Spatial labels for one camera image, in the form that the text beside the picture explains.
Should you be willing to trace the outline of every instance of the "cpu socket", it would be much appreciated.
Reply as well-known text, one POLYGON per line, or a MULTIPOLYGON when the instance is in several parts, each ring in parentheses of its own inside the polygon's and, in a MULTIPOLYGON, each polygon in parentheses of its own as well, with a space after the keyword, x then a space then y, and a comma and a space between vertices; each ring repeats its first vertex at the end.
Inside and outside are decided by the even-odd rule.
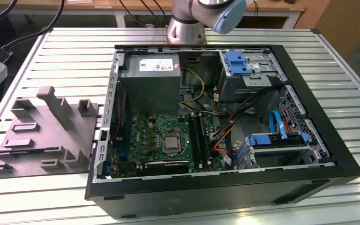
POLYGON ((174 156, 181 152, 181 136, 178 132, 162 133, 162 153, 174 156))

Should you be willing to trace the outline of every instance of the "yellow cable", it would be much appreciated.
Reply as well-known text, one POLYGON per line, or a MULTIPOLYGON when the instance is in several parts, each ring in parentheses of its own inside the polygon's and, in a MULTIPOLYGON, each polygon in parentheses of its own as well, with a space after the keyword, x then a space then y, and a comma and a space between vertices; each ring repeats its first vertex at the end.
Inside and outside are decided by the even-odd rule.
POLYGON ((196 74, 196 72, 193 72, 190 69, 186 69, 186 68, 181 68, 181 69, 182 70, 186 70, 188 72, 190 72, 197 77, 197 79, 200 80, 200 83, 202 85, 202 88, 201 88, 201 91, 200 91, 200 95, 198 96, 196 96, 193 99, 180 101, 181 103, 186 103, 186 102, 193 102, 194 100, 197 100, 204 95, 205 83, 204 83, 202 79, 200 78, 200 76, 196 74))

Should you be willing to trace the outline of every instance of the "ram slot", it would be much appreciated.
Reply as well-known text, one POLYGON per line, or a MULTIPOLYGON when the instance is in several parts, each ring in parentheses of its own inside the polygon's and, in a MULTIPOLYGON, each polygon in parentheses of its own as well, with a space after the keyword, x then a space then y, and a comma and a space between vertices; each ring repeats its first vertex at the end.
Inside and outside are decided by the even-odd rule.
POLYGON ((196 168, 202 168, 202 165, 209 165, 209 149, 205 136, 205 130, 200 115, 188 117, 189 139, 192 146, 192 156, 196 168))
POLYGON ((204 120, 202 120, 202 116, 201 114, 198 114, 197 116, 197 124, 198 124, 198 140, 201 143, 201 148, 200 148, 200 154, 202 157, 202 162, 205 165, 210 165, 210 161, 209 161, 209 148, 208 148, 208 136, 206 136, 206 132, 205 132, 205 125, 204 125, 204 120))
POLYGON ((188 130, 189 130, 189 140, 192 146, 192 157, 193 157, 193 164, 196 168, 202 167, 201 155, 200 155, 200 142, 197 138, 198 133, 198 126, 194 115, 188 116, 188 130))

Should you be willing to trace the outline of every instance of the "floor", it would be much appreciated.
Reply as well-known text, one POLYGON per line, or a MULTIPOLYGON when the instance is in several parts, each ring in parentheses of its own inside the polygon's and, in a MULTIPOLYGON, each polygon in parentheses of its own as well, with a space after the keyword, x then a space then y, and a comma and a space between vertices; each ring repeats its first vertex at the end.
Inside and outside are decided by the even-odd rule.
MULTIPOLYGON (((49 24, 52 18, 53 18, 52 15, 36 15, 33 17, 34 23, 28 24, 24 16, 10 15, 9 21, 17 33, 16 37, 22 37, 30 33, 40 31, 40 29, 49 24)), ((138 19, 144 23, 150 23, 150 24, 153 23, 156 27, 164 26, 162 16, 160 16, 158 21, 156 21, 156 18, 152 16, 146 16, 145 18, 138 18, 138 19)), ((129 27, 140 27, 133 22, 130 17, 126 16, 125 21, 129 27)), ((96 15, 96 16, 62 15, 60 20, 57 21, 56 27, 116 27, 116 21, 110 15, 96 15)), ((32 48, 33 42, 34 42, 34 39, 14 46, 12 49, 12 51, 14 52, 14 55, 6 62, 8 71, 9 71, 8 81, 12 81, 14 78, 14 75, 21 67, 21 64, 25 60, 28 52, 32 48)), ((352 69, 355 70, 355 72, 357 73, 357 75, 360 76, 360 46, 357 50, 355 51, 353 55, 351 56, 351 58, 347 60, 347 62, 349 66, 352 67, 352 69)))

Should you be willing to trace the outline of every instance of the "slotted metal table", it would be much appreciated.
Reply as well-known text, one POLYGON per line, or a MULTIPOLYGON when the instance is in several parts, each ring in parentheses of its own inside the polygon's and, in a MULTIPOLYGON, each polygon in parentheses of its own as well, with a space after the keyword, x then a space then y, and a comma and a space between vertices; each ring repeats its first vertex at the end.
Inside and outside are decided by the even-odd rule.
MULTIPOLYGON (((323 36, 311 30, 241 29, 228 35, 206 30, 206 39, 209 44, 284 45, 360 164, 360 79, 323 36)), ((144 28, 56 28, 38 37, 0 104, 0 143, 16 98, 42 104, 34 98, 37 87, 54 86, 56 95, 69 103, 89 98, 102 105, 114 45, 164 43, 164 29, 144 28)), ((360 178, 296 204, 114 220, 84 200, 86 176, 0 180, 0 224, 360 224, 360 178)))

